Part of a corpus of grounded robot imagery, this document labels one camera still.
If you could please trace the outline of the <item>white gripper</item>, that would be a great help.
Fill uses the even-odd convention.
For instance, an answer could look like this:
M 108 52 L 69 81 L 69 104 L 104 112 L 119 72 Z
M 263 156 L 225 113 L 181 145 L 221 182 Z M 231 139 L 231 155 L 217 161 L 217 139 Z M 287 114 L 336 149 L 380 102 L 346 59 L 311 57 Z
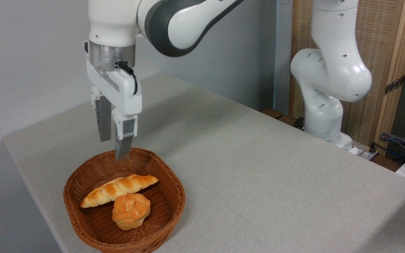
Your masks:
M 114 71 L 100 74 L 86 59 L 87 73 L 92 82 L 91 106 L 95 110 L 101 142 L 111 139 L 111 115 L 115 122 L 115 159 L 125 160 L 137 136 L 138 115 L 142 111 L 142 92 L 132 68 L 119 61 Z

